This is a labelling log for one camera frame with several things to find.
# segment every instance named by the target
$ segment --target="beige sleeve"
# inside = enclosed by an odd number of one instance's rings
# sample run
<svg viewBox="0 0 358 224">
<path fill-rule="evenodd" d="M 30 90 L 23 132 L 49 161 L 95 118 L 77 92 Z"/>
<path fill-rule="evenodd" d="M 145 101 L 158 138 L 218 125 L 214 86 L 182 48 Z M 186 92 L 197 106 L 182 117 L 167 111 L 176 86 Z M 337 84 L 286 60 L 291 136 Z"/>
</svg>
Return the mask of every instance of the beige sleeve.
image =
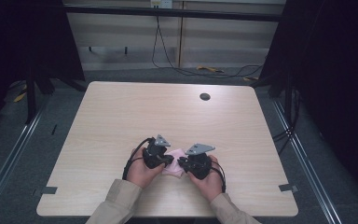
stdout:
<svg viewBox="0 0 358 224">
<path fill-rule="evenodd" d="M 223 224 L 256 224 L 259 223 L 253 217 L 242 212 L 234 203 L 231 202 L 228 194 L 221 193 L 211 202 L 211 207 L 217 219 Z"/>
<path fill-rule="evenodd" d="M 126 180 L 116 179 L 106 199 L 94 211 L 86 224 L 117 224 L 128 221 L 135 210 L 142 189 Z"/>
</svg>

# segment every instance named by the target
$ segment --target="silver metal bracket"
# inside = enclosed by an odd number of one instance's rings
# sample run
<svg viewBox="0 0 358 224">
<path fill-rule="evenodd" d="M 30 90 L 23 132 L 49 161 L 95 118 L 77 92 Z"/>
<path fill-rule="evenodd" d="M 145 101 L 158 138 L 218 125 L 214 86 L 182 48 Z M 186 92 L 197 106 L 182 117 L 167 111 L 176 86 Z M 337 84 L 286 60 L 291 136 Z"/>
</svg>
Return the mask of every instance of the silver metal bracket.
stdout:
<svg viewBox="0 0 358 224">
<path fill-rule="evenodd" d="M 170 147 L 171 146 L 171 144 L 167 140 L 165 140 L 165 138 L 163 138 L 160 134 L 157 135 L 155 145 L 158 147 Z"/>
<path fill-rule="evenodd" d="M 290 184 L 285 184 L 285 185 L 280 185 L 279 189 L 281 190 L 281 192 L 285 192 L 285 191 L 292 191 L 293 193 L 296 193 L 299 191 L 298 186 L 297 185 L 290 185 Z"/>
<path fill-rule="evenodd" d="M 214 149 L 215 149 L 215 147 L 196 143 L 186 152 L 186 155 L 195 156 L 195 155 L 199 155 L 201 153 L 207 152 L 207 151 L 212 151 Z"/>
<path fill-rule="evenodd" d="M 42 189 L 35 189 L 32 195 L 42 197 L 43 194 L 55 194 L 56 191 L 57 187 L 44 187 Z"/>
</svg>

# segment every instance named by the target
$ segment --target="black curtain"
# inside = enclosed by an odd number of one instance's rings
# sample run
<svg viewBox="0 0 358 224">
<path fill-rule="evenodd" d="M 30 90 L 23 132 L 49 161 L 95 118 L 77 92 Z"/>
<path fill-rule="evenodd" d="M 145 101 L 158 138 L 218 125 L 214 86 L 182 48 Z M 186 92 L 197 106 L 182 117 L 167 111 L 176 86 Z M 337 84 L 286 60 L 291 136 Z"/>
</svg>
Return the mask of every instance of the black curtain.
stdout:
<svg viewBox="0 0 358 224">
<path fill-rule="evenodd" d="M 26 79 L 31 67 L 36 78 L 84 80 L 66 13 L 35 4 L 62 1 L 0 1 L 0 108 L 8 86 Z"/>
<path fill-rule="evenodd" d="M 260 77 L 272 85 L 271 95 L 293 79 L 324 139 L 358 181 L 358 1 L 287 0 Z"/>
</svg>

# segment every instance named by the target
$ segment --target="finger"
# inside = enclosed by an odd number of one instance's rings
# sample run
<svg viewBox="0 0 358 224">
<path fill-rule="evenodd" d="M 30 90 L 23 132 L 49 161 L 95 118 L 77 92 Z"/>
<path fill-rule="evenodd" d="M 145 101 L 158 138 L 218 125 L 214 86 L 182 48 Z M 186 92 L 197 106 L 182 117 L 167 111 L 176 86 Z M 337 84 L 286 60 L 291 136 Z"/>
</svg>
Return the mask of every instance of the finger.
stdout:
<svg viewBox="0 0 358 224">
<path fill-rule="evenodd" d="M 140 148 L 138 149 L 138 151 L 135 153 L 134 157 L 135 157 L 135 158 L 143 157 L 144 149 L 145 149 L 144 147 L 140 147 Z"/>
<path fill-rule="evenodd" d="M 191 172 L 187 172 L 188 177 L 190 178 L 191 182 L 193 182 L 196 186 L 200 182 L 198 178 L 196 178 Z"/>
<path fill-rule="evenodd" d="M 219 162 L 217 161 L 217 158 L 214 155 L 210 155 L 209 158 L 211 158 L 211 160 L 212 160 L 212 167 L 217 170 L 220 170 L 220 167 L 218 165 Z"/>
<path fill-rule="evenodd" d="M 165 163 L 162 163 L 162 164 L 160 164 L 158 167 L 154 168 L 153 170 L 155 170 L 156 173 L 159 174 L 159 173 L 162 172 L 162 170 L 164 169 L 164 167 L 165 167 Z"/>
</svg>

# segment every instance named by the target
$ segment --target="cable on floor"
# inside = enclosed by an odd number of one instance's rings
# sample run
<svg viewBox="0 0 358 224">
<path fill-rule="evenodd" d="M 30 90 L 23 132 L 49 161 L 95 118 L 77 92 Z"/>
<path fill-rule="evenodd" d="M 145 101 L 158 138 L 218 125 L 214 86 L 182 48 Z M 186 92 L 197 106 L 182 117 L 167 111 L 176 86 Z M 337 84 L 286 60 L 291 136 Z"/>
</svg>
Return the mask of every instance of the cable on floor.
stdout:
<svg viewBox="0 0 358 224">
<path fill-rule="evenodd" d="M 164 48 L 164 53 L 165 53 L 165 57 L 167 58 L 168 60 L 168 63 L 170 64 L 170 67 L 161 67 L 161 66 L 158 66 L 156 64 L 156 62 L 154 61 L 154 58 L 155 58 L 155 53 L 156 53 L 156 45 L 157 45 L 157 39 L 158 39 L 158 33 L 159 33 L 159 36 L 160 36 L 160 39 L 161 39 L 161 43 L 162 43 L 162 46 Z M 154 43 L 154 46 L 153 46 L 153 56 L 152 56 L 152 63 L 153 65 L 155 65 L 157 68 L 171 68 L 173 69 L 174 71 L 176 71 L 177 73 L 180 73 L 184 76 L 199 76 L 199 77 L 211 77 L 211 78 L 230 78 L 230 77 L 248 77 L 254 73 L 256 73 L 258 70 L 260 70 L 264 64 L 261 64 L 261 65 L 245 65 L 243 66 L 235 75 L 227 75 L 227 74 L 202 74 L 202 73 L 195 73 L 195 72 L 191 72 L 191 71 L 187 71 L 185 69 L 182 69 L 182 68 L 177 68 L 177 67 L 174 67 L 171 63 L 171 60 L 170 58 L 168 57 L 168 53 L 167 53 L 167 49 L 165 47 L 165 42 L 164 42 L 164 38 L 162 37 L 162 32 L 161 32 L 161 28 L 159 26 L 159 19 L 157 17 L 157 29 L 156 29 L 156 35 L 155 35 L 155 43 Z M 251 73 L 248 73 L 248 74 L 245 74 L 245 75 L 240 75 L 241 71 L 247 67 L 254 67 L 255 70 Z"/>
<path fill-rule="evenodd" d="M 286 148 L 286 145 L 289 143 L 290 139 L 292 138 L 292 135 L 295 132 L 296 124 L 298 121 L 301 101 L 300 101 L 300 94 L 297 93 L 297 90 L 294 90 L 294 93 L 295 93 L 295 97 L 294 97 L 295 117 L 291 122 L 292 125 L 288 129 L 286 129 L 284 132 L 279 133 L 279 134 L 275 135 L 274 137 L 272 137 L 275 142 L 278 142 L 278 141 L 282 140 L 285 136 L 287 136 L 286 141 L 284 142 L 281 149 L 278 151 L 278 155 L 281 155 L 283 153 L 284 149 Z"/>
</svg>

